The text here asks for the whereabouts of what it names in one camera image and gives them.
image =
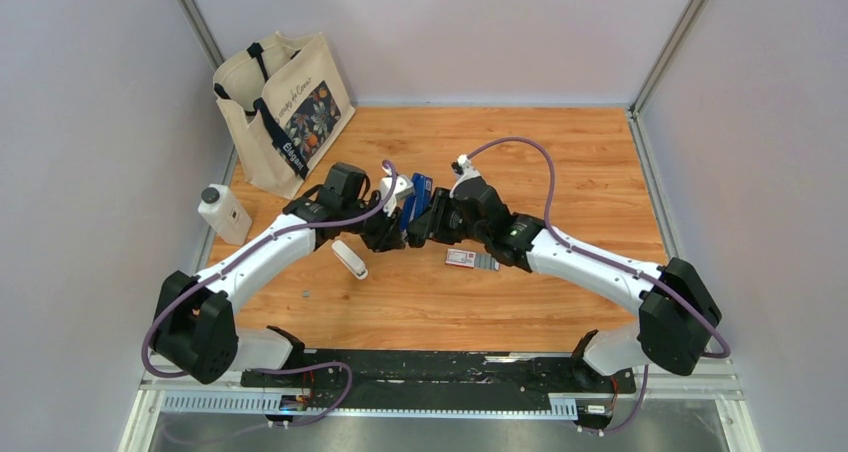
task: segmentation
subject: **metal frame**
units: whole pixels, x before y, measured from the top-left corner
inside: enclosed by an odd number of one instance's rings
[[[674,55],[691,29],[698,13],[707,0],[690,0],[673,32],[657,58],[654,67],[648,74],[636,100],[630,105],[627,113],[630,130],[636,151],[642,165],[642,172],[651,197],[652,206],[660,228],[660,234],[669,256],[679,255],[678,236],[672,217],[670,217],[662,184],[656,175],[655,160],[650,142],[645,139],[645,130],[640,113],[644,110],[652,93],[659,84]],[[223,56],[214,38],[203,20],[194,0],[178,0],[186,17],[191,23],[197,37],[213,66],[223,63]],[[223,178],[224,183],[232,178],[237,155],[235,148],[227,164]],[[198,252],[196,267],[199,270],[208,260],[214,233],[208,229],[203,245]],[[227,413],[257,413],[265,414],[263,399],[276,398],[287,392],[284,389],[255,389],[243,388],[239,385],[236,375],[225,375],[222,380],[210,386],[202,386],[192,379],[177,379],[161,382],[145,375],[138,395],[136,396],[130,419],[124,432],[119,450],[146,451],[153,439],[156,422],[162,411],[171,411],[174,407],[191,408],[195,412],[227,412]],[[642,375],[635,373],[636,383],[641,382]],[[678,377],[663,370],[654,368],[650,372],[648,397],[654,400],[700,399],[712,400],[716,404],[722,422],[725,439],[729,450],[755,451],[760,450],[759,442],[751,423],[748,408],[742,389],[737,380],[730,360],[703,360],[695,373],[690,377]],[[591,394],[558,394],[552,399],[550,414],[494,414],[490,411],[477,411],[476,414],[456,414],[448,411],[405,411],[405,410],[371,410],[371,409],[339,409],[334,415],[353,415],[367,417],[474,417],[474,418],[554,418],[561,419],[557,411],[568,410],[569,404],[577,398],[593,398]]]

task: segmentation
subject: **tote bag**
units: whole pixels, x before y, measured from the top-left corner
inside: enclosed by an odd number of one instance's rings
[[[322,34],[277,32],[224,62],[213,81],[245,178],[287,199],[354,113]]]

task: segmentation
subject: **small round object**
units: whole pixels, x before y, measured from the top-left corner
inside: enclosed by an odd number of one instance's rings
[[[215,187],[206,187],[203,189],[203,192],[200,193],[200,200],[207,204],[214,204],[215,202],[218,202],[218,199],[220,198],[221,193],[218,192],[218,189]]]

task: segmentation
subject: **floral print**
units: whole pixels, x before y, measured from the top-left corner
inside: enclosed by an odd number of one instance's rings
[[[300,104],[283,131],[291,138],[304,159],[309,160],[333,133],[341,118],[333,94],[326,82],[321,82]]]

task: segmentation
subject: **wooden tabletop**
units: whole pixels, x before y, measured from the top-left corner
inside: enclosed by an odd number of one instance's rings
[[[421,172],[450,188],[450,163],[458,155],[506,135],[537,140],[553,156],[554,225],[613,252],[665,262],[620,109],[360,108],[301,191],[323,182],[336,162],[379,178],[384,158],[401,173]],[[548,170],[535,149],[500,145],[475,157],[474,165],[510,210],[543,216]],[[231,187],[253,217],[249,238],[287,203],[245,183],[240,166]],[[560,279],[509,267],[495,272],[446,266],[446,245],[376,254],[359,237],[340,238],[365,261],[365,280],[350,274],[327,244],[256,294],[236,316],[238,325],[275,325],[307,347],[571,351],[589,330],[633,320]],[[474,243],[452,247],[483,251]],[[237,249],[216,239],[210,263]]]

